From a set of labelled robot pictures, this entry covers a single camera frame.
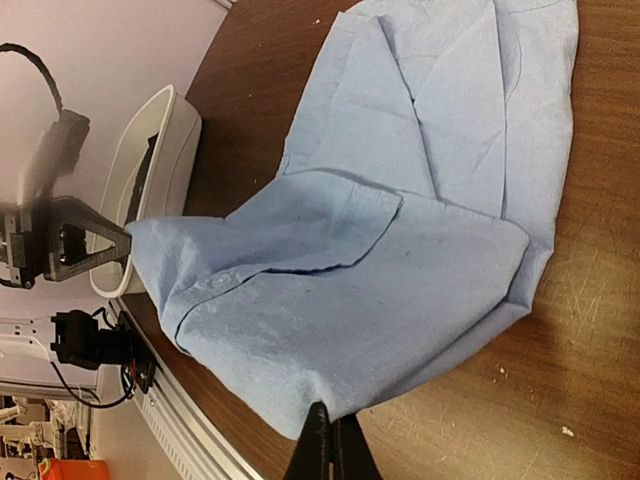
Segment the wooden table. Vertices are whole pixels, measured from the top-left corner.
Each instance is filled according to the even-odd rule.
[[[187,214],[226,215],[271,180],[320,46],[352,3],[231,10],[188,96],[206,124]],[[360,414],[387,480],[640,478],[640,2],[579,5],[575,141],[534,311],[447,375]],[[172,347],[147,296],[127,304],[231,443],[281,478],[293,443]]]

